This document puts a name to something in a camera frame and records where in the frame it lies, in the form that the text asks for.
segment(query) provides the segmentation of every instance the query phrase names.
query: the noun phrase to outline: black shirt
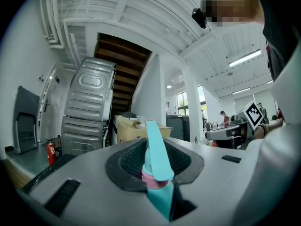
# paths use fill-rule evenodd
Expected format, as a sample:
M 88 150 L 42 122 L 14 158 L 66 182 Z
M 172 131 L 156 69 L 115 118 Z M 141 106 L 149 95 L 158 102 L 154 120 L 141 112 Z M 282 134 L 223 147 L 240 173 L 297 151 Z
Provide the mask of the black shirt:
M 267 40 L 268 66 L 276 80 L 299 39 L 300 0 L 260 0 L 264 12 L 263 35 Z

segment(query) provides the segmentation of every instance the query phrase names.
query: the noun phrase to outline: window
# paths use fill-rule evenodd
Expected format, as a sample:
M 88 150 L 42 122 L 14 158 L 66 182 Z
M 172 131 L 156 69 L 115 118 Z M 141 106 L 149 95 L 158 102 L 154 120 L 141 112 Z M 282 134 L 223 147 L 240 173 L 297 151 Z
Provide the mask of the window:
M 206 106 L 203 86 L 198 87 L 198 96 L 199 96 L 199 101 L 201 103 L 201 109 L 203 110 L 203 114 L 204 114 L 205 118 L 207 119 L 208 118 L 207 106 Z M 183 92 L 183 93 L 177 95 L 177 101 L 178 101 L 178 113 L 180 115 L 189 116 L 187 93 Z
M 178 101 L 178 113 L 180 115 L 188 115 L 186 113 L 186 109 L 188 111 L 188 101 L 187 101 L 186 92 L 177 95 L 177 101 Z

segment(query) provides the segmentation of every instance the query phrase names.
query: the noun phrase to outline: person's arm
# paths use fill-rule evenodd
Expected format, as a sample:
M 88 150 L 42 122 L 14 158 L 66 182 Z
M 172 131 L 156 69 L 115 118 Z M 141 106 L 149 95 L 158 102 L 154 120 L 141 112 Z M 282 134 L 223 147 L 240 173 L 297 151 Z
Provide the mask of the person's arm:
M 271 132 L 272 130 L 282 127 L 283 125 L 283 118 L 279 119 L 276 123 L 272 125 L 266 125 L 266 128 L 268 131 L 265 132 L 264 128 L 261 126 L 256 127 L 255 132 L 254 132 L 254 139 L 263 139 L 267 133 Z
M 212 22 L 264 24 L 259 0 L 203 0 L 202 11 Z

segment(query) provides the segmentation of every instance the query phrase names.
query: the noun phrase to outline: black camera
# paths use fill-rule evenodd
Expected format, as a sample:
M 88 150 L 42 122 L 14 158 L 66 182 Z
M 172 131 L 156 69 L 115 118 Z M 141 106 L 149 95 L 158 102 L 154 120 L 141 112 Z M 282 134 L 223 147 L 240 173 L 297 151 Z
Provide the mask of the black camera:
M 206 28 L 207 20 L 205 14 L 201 11 L 200 8 L 195 8 L 192 11 L 192 18 L 198 23 L 201 28 Z

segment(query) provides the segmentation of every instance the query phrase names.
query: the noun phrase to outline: cyan handle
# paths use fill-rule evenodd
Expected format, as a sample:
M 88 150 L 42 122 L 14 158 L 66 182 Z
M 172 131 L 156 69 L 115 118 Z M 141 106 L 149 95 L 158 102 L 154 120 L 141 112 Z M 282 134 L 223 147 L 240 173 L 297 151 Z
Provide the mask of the cyan handle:
M 167 181 L 174 177 L 161 132 L 155 121 L 146 122 L 147 151 L 145 167 L 157 181 Z

